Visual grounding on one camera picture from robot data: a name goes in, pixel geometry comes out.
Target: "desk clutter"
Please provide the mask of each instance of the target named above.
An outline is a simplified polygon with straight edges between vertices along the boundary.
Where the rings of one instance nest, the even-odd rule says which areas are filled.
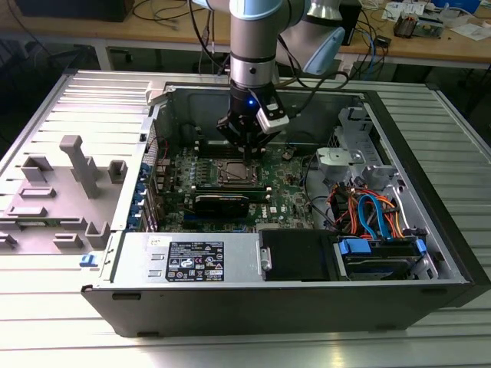
[[[445,28],[480,41],[491,36],[486,21],[481,25],[469,23],[476,20],[473,13],[479,0],[433,0],[433,2],[388,2],[383,8],[382,19],[394,21],[394,35],[401,38],[440,38]]]

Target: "wooden tabletop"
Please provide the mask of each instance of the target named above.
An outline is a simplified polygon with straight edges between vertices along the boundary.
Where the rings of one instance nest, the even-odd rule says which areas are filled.
[[[15,7],[14,0],[9,0]],[[180,2],[175,0],[153,0],[155,8],[176,6]],[[168,27],[158,25],[154,21],[144,21],[128,15],[127,19],[121,23],[105,21],[88,21],[78,19],[62,18],[29,18],[20,15],[20,11],[15,7],[16,14],[22,23],[35,35],[51,35],[65,37],[82,38],[106,38],[123,39],[131,41],[162,41],[179,43],[196,43],[196,36],[193,31],[189,16],[179,18],[177,26],[179,29],[173,31]],[[174,16],[185,13],[187,7],[168,10],[161,13],[162,16]],[[152,18],[150,4],[147,2],[137,9],[137,14]],[[377,29],[379,35],[392,39],[389,48],[389,56],[400,58],[426,58],[446,61],[466,61],[475,63],[491,63],[491,38],[482,41],[473,41],[450,29],[445,29],[441,39],[432,38],[397,38],[394,36],[392,21],[382,21],[381,10],[367,11],[370,23]],[[476,13],[478,17],[491,17],[491,10],[480,7]],[[206,12],[197,11],[196,20],[199,29],[203,29],[206,20]],[[474,23],[480,24],[482,19],[474,19]],[[229,16],[218,13],[215,21],[216,43],[229,44],[230,25]],[[23,32],[20,25],[12,17],[7,7],[7,0],[0,0],[0,32],[13,31]],[[357,33],[350,46],[341,47],[340,52],[349,54],[365,54],[367,45],[362,39],[362,34]]]

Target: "sticker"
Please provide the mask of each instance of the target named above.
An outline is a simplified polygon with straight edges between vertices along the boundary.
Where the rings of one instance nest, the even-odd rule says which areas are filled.
[[[166,247],[172,238],[170,236],[150,236],[147,247]]]
[[[222,241],[172,241],[165,245],[169,245],[166,273],[169,282],[224,281]]]

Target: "motherboard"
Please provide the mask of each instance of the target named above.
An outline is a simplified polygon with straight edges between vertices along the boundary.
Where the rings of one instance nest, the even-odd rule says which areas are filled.
[[[161,232],[313,227],[302,187],[304,156],[292,155],[284,146],[271,147],[247,164],[230,155],[212,156],[183,148],[159,160]]]

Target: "blue wire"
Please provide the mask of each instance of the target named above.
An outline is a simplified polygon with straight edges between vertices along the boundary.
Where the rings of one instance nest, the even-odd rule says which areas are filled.
[[[384,222],[384,211],[382,210],[381,203],[378,201],[375,195],[365,194],[360,198],[360,201],[358,202],[358,218],[360,219],[361,226],[363,226],[370,233],[372,239],[375,240],[377,238],[377,234],[368,225],[367,221],[365,220],[363,205],[365,204],[366,201],[372,201],[375,205],[375,211],[377,213],[377,220],[378,220],[378,228],[381,231],[382,238],[388,238],[388,239],[392,238]]]
[[[370,34],[362,29],[356,29],[355,28],[355,31],[358,31],[360,33],[363,33],[365,36],[368,37],[368,39],[370,40],[370,46],[371,46],[371,60],[370,60],[370,66],[368,67],[368,72],[365,74],[363,80],[367,80],[368,77],[370,76],[371,72],[373,71],[374,69],[374,61],[375,61],[375,44],[374,44],[374,40],[373,38],[370,36]]]

